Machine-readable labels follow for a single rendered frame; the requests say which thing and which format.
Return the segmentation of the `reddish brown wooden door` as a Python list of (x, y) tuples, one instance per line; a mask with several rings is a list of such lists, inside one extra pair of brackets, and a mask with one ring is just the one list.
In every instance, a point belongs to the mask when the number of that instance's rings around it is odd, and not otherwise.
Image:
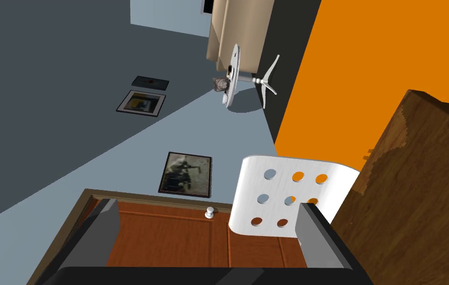
[(203, 210), (124, 201), (118, 209), (110, 267), (305, 267), (296, 239), (238, 235), (228, 213), (208, 219)]

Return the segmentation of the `brown wooden table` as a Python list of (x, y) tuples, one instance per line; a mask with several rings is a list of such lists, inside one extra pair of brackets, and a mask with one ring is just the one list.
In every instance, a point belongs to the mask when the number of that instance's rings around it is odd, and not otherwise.
[(449, 285), (449, 103), (406, 93), (331, 225), (374, 285)]

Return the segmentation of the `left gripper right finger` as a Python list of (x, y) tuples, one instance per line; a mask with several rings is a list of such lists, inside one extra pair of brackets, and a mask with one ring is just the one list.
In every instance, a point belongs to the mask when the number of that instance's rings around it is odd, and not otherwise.
[(353, 269), (332, 228), (314, 204), (300, 203), (295, 233), (308, 268)]

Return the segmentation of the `white round pedestal table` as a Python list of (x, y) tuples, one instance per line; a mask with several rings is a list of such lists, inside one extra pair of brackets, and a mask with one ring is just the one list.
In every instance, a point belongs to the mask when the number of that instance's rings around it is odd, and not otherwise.
[(235, 44), (226, 76), (213, 78), (214, 90), (216, 92), (224, 93), (222, 104), (225, 105), (226, 108), (229, 108), (232, 105), (236, 94), (237, 83), (238, 81), (242, 81), (261, 85), (262, 108), (265, 109), (266, 89), (269, 89), (274, 95), (277, 94), (276, 91), (268, 84), (268, 80), (279, 58), (280, 55), (277, 55), (263, 78), (243, 76), (240, 75), (241, 48), (238, 44)]

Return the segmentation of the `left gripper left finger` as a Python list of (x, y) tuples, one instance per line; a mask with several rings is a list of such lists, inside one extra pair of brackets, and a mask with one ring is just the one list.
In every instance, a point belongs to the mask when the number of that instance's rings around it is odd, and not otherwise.
[(103, 199), (54, 259), (65, 267), (104, 267), (120, 230), (117, 199)]

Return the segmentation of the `dark picture with red spot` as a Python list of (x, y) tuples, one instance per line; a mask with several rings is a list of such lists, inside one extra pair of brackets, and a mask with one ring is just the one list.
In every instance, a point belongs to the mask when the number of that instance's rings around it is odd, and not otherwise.
[(137, 76), (131, 83), (133, 87), (164, 91), (169, 85), (168, 80)]

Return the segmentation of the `dark framed grey picture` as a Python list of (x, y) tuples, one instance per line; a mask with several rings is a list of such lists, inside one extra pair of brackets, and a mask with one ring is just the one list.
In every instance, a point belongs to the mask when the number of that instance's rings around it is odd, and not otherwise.
[(211, 181), (211, 157), (170, 151), (166, 158), (158, 192), (210, 198)]

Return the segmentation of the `framed yellow and black picture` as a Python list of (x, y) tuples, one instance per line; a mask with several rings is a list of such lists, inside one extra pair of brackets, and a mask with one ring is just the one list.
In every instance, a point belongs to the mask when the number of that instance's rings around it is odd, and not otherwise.
[(130, 90), (116, 111), (157, 117), (166, 95)]

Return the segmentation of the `white chair with round holes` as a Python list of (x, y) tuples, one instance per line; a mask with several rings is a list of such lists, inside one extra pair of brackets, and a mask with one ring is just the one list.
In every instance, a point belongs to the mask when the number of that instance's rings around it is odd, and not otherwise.
[(359, 171), (318, 160), (254, 155), (243, 159), (229, 228), (238, 235), (295, 238), (299, 204), (332, 222)]

